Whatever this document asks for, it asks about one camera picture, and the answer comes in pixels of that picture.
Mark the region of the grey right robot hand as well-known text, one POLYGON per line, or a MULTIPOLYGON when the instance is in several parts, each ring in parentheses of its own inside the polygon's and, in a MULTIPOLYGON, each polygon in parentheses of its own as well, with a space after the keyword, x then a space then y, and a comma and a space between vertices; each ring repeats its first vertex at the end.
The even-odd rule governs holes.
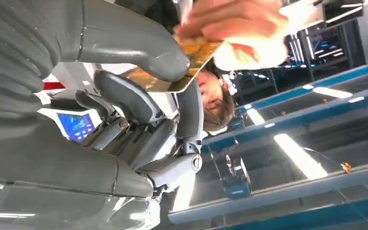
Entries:
POLYGON ((129 76, 178 83, 190 66, 159 23, 104 0, 0 0, 0 230, 148 230, 160 200, 202 167, 202 103, 187 80, 169 119, 129 76), (76 101, 101 124, 77 142, 40 113, 58 64, 130 63, 95 72, 76 101))

